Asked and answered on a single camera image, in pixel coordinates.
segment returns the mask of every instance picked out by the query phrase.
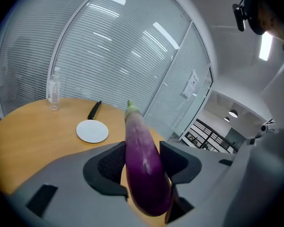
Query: clear plastic bottle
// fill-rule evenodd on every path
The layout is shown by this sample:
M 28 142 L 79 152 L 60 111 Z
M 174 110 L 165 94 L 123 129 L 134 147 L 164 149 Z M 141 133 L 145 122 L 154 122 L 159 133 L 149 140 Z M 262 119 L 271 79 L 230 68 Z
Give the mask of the clear plastic bottle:
M 55 67 L 53 74 L 50 77 L 48 87 L 48 101 L 50 102 L 50 109 L 54 111 L 60 108 L 59 97 L 61 81 L 59 78 L 59 71 L 60 68 Z

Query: black railing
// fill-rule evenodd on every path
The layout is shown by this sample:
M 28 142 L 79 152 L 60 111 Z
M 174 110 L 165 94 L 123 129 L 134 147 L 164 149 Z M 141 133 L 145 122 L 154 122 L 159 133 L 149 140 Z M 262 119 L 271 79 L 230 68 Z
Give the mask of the black railing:
M 200 135 L 200 132 L 197 132 L 192 127 L 186 133 L 185 137 L 193 143 L 196 147 L 206 150 L 213 150 L 220 152 L 217 146 L 214 146 L 213 143 L 216 143 L 218 146 L 222 147 L 224 150 L 230 153 L 229 149 L 233 148 L 233 153 L 237 153 L 235 147 L 218 132 L 213 130 L 204 122 L 197 119 L 193 126 L 201 131 L 204 135 Z

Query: white plate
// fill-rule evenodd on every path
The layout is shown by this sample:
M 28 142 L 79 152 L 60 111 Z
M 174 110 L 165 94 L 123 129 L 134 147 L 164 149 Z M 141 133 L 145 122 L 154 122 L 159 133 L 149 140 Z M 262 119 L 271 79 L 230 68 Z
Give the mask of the white plate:
M 76 128 L 80 139 L 88 143 L 98 143 L 108 137 L 108 128 L 97 120 L 85 120 L 80 122 Z

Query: eggplant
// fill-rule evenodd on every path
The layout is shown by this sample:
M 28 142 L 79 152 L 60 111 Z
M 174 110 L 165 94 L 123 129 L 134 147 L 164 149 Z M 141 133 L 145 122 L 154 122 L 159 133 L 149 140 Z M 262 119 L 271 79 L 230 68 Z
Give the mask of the eggplant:
M 171 204 L 171 187 L 159 152 L 139 109 L 132 101 L 125 111 L 125 165 L 133 201 L 145 214 L 159 216 Z

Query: round table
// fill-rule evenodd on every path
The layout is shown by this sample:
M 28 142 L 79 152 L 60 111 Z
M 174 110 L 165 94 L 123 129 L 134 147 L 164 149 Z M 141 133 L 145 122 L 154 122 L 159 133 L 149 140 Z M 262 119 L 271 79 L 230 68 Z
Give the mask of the round table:
M 95 119 L 104 123 L 108 137 L 87 143 L 76 134 L 78 123 L 87 119 L 95 101 L 61 98 L 60 109 L 51 111 L 47 100 L 24 105 L 0 121 L 0 189 L 11 194 L 26 179 L 57 158 L 125 139 L 124 111 L 102 104 Z M 150 128 L 157 148 L 164 140 Z M 121 185 L 128 188 L 126 168 Z M 150 226 L 163 226 L 165 215 L 149 217 L 141 213 L 129 196 L 128 204 Z

